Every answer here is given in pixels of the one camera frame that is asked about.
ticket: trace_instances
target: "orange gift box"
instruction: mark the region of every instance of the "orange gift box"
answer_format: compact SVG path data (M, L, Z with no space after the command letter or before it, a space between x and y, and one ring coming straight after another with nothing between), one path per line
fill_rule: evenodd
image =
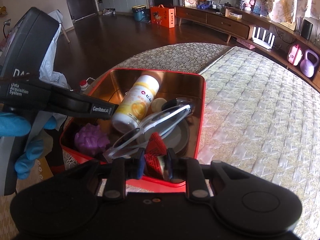
M174 9L165 8L160 4L159 7L151 7L150 11L152 23L159 24L167 28L174 27Z

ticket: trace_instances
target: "blue glove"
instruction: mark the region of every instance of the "blue glove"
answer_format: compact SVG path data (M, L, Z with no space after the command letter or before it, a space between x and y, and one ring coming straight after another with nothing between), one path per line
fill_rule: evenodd
M56 128L57 121L52 116L44 125L44 129L52 130ZM31 130L30 123L21 116L12 113L0 112L0 137L2 136L24 136ZM19 157L15 163L15 170L18 174L18 179L26 179L31 168L35 165L36 159L43 152L43 140L31 141L26 149L26 152Z

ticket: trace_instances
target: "mattress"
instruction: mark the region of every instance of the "mattress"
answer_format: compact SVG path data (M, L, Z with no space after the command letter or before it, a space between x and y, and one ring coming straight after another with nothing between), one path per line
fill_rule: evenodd
M201 72L206 80L198 160L221 160L294 192L295 233L320 237L320 94L279 64L234 47Z

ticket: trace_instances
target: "purple kettlebell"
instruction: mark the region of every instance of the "purple kettlebell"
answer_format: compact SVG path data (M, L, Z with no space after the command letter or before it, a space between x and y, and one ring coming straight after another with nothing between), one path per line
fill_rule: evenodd
M313 56L316 57L317 62L315 64L313 64L308 59L308 53L311 53ZM318 63L319 63L318 55L315 52L313 52L312 50L307 49L305 56L304 56L304 60L302 60L300 63L300 69L301 69L302 73L305 74L307 77L312 77L315 72L315 67L318 65Z

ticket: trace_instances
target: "curtain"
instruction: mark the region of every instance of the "curtain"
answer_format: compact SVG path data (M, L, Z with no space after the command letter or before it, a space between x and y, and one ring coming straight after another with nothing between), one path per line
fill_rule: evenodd
M320 19L320 0L268 0L269 17L275 22L295 22L297 17Z

